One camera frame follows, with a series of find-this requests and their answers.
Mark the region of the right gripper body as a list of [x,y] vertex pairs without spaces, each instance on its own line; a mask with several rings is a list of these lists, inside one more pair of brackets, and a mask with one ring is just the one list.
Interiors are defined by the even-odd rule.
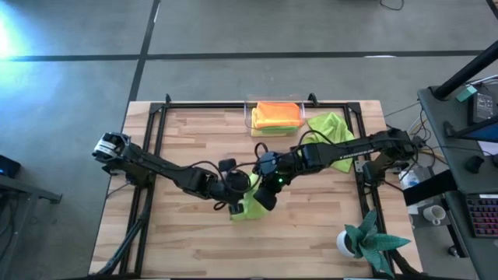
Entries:
[[283,173],[274,171],[271,173],[259,172],[261,183],[258,192],[263,195],[277,195],[286,185],[290,185],[291,181],[296,177],[295,173]]

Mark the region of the lime towel with white tag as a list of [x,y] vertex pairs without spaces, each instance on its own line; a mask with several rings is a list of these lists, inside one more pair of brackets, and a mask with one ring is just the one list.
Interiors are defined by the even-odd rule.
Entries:
[[238,222],[249,219],[261,219],[268,214],[268,210],[266,210],[254,199],[254,193],[258,190],[260,184],[259,176],[251,174],[250,180],[252,188],[245,193],[244,197],[238,202],[244,205],[244,213],[239,215],[230,215],[231,221]]

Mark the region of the orange microfiber towel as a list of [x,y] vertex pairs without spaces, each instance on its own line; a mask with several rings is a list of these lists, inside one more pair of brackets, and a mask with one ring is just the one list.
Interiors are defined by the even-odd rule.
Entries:
[[255,107],[256,128],[271,126],[300,126],[300,107],[295,103],[259,102]]

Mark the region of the lime green microfiber towel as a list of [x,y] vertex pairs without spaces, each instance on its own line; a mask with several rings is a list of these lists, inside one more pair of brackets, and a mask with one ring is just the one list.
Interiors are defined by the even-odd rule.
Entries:
[[345,120],[335,113],[320,114],[307,121],[308,127],[314,132],[307,134],[303,144],[308,143],[328,143],[331,140],[334,144],[353,140],[355,137],[348,129]]

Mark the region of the artificial plant in white pot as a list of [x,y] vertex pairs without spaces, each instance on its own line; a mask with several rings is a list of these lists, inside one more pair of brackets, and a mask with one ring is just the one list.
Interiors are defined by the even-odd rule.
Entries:
[[396,250],[408,243],[410,240],[406,238],[378,232],[375,209],[366,214],[359,226],[345,224],[345,229],[336,238],[337,248],[342,255],[365,258],[376,272],[384,272],[390,277],[395,274],[383,252]]

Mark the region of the black flat bar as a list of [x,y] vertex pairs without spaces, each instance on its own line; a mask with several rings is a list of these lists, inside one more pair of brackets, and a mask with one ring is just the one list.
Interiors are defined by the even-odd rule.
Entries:
[[451,171],[445,170],[430,179],[405,189],[403,195],[405,204],[410,206],[448,191],[456,191],[457,189],[458,186]]

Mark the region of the white mug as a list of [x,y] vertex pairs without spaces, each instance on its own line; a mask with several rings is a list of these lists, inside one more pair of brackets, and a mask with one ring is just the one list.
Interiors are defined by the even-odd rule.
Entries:
[[434,226],[440,226],[446,216],[446,211],[439,205],[432,205],[423,210],[424,219],[431,222]]

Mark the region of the dark grey side desk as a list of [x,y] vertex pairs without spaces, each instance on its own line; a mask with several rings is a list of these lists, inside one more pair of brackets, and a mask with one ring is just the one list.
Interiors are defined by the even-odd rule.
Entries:
[[[444,136],[445,121],[455,126],[466,119],[466,106],[463,103],[455,99],[438,100],[431,88],[421,89],[418,96],[447,160],[448,170],[458,186],[456,191],[442,194],[451,214],[457,243],[463,246],[464,252],[470,257],[480,280],[498,280],[498,239],[474,236],[465,204],[465,197],[470,194],[498,194],[498,168],[490,158],[484,156],[478,142]],[[480,156],[485,160],[477,174],[464,168],[465,161],[471,156]]]

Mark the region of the black monitor stand base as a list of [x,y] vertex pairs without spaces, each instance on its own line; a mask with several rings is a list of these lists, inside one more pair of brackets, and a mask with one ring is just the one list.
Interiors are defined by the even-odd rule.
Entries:
[[443,128],[447,138],[498,142],[498,115],[473,124],[469,124],[466,119],[455,126],[445,121]]

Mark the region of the black computer mouse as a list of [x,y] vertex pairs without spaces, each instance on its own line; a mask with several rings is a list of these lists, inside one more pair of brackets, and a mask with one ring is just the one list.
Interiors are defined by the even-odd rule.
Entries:
[[464,168],[470,173],[477,174],[484,162],[485,160],[480,156],[471,156],[465,161]]

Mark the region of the small teal box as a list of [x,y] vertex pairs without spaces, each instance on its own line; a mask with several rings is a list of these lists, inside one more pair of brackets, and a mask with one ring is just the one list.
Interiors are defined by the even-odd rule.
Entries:
[[457,96],[456,100],[463,103],[478,90],[473,85],[467,85]]

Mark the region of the black metal stand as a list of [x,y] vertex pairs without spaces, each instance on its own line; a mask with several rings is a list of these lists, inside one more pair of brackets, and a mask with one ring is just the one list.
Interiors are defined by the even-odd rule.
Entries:
[[51,204],[59,204],[61,198],[62,194],[0,176],[0,208],[6,214],[6,217],[0,214],[0,280],[4,280],[9,273],[16,244],[23,235],[23,229],[32,217],[37,202],[45,199]]

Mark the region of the black power adapter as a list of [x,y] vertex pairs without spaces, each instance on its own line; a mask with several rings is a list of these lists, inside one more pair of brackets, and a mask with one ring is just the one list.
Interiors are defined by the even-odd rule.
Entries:
[[475,93],[472,100],[472,121],[479,123],[495,115],[495,100],[493,95]]

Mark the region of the black device with blue light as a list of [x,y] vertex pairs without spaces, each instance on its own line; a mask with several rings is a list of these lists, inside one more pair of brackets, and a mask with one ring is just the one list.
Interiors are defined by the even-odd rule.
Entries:
[[21,170],[21,164],[13,159],[0,155],[0,176],[15,179]]

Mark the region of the black aluminium table frame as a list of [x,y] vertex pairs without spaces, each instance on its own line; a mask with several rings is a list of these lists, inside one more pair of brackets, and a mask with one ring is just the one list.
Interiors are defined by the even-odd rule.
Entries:
[[[244,124],[244,101],[129,105],[122,131],[138,145],[178,165],[206,169],[234,158],[251,170],[256,138]],[[90,271],[98,272],[151,204],[145,225],[117,268],[117,278],[369,278],[366,261],[336,245],[345,224],[363,219],[356,175],[327,169],[298,177],[262,219],[234,222],[212,201],[183,193],[158,177],[150,188],[110,182]]]

